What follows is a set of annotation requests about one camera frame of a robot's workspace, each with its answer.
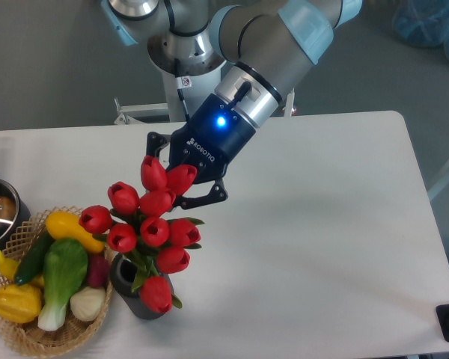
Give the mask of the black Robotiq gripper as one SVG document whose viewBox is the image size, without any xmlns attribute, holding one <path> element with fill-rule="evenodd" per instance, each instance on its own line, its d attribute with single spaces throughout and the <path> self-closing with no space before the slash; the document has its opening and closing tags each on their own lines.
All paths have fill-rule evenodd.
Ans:
<svg viewBox="0 0 449 359">
<path fill-rule="evenodd" d="M 177 196 L 173 207 L 194 209 L 228 199 L 223 179 L 228 165 L 254 136 L 256 130 L 215 94 L 207 97 L 185 125 L 171 135 L 147 134 L 145 154 L 168 161 L 168 169 L 192 165 L 198 169 L 194 183 L 215 180 L 202 196 Z M 169 154 L 161 152 L 170 145 Z"/>
</svg>

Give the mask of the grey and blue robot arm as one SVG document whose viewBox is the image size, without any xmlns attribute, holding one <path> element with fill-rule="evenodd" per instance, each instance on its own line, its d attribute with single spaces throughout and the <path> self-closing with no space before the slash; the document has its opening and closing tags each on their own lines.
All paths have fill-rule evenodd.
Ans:
<svg viewBox="0 0 449 359">
<path fill-rule="evenodd" d="M 175 205 L 191 209 L 227 198 L 228 165 L 361 10 L 360 1 L 259 1 L 214 14 L 207 1 L 103 1 L 124 44 L 147 44 L 162 75 L 166 108 L 181 127 L 152 132 L 147 154 L 169 150 L 169 168 L 191 165 L 187 185 L 210 192 Z"/>
</svg>

